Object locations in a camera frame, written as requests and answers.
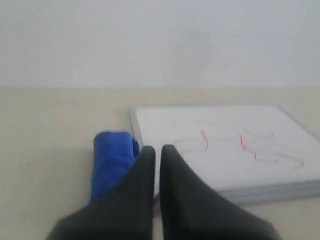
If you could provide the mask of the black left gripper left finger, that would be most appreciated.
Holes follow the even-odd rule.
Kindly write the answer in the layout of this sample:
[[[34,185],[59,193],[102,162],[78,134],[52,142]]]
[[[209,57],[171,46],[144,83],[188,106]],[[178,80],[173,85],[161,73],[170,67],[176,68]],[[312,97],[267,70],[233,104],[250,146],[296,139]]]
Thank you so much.
[[[156,154],[144,146],[123,178],[87,206],[59,220],[48,240],[150,240]]]

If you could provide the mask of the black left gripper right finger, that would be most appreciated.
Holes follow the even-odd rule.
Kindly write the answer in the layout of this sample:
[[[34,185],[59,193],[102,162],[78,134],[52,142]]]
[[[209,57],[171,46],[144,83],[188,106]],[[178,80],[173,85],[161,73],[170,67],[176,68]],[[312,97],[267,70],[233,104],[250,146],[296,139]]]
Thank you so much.
[[[160,210],[165,240],[279,240],[268,221],[206,185],[173,145],[161,150]]]

